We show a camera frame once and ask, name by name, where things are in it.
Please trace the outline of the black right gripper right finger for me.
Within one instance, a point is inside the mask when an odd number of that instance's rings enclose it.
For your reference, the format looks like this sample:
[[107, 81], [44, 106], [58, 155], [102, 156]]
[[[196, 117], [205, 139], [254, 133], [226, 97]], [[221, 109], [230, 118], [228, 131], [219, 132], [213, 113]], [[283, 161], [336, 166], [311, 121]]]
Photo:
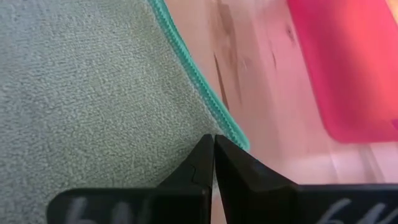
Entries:
[[228, 224], [398, 224], [398, 184], [300, 185], [215, 137]]

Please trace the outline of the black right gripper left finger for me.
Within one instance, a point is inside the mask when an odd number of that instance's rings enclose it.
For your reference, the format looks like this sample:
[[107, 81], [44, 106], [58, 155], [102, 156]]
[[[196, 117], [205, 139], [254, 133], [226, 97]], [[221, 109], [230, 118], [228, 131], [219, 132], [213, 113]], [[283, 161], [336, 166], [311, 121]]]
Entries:
[[213, 163], [206, 134], [158, 186], [66, 190], [49, 202], [47, 224], [210, 224]]

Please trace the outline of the green microfiber towel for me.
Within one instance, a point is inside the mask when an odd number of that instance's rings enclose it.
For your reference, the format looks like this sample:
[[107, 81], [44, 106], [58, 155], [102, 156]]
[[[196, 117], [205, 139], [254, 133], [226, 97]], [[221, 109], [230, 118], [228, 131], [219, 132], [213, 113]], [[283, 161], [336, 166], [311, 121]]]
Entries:
[[164, 0], [0, 0], [0, 224], [158, 184], [204, 134], [250, 147]]

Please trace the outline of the pink translucent plastic bin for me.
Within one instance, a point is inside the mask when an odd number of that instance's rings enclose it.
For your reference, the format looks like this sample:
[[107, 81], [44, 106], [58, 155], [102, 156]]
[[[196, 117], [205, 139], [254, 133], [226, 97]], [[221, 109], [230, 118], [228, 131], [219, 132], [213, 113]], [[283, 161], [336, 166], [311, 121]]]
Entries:
[[398, 24], [386, 0], [287, 0], [328, 134], [398, 141]]

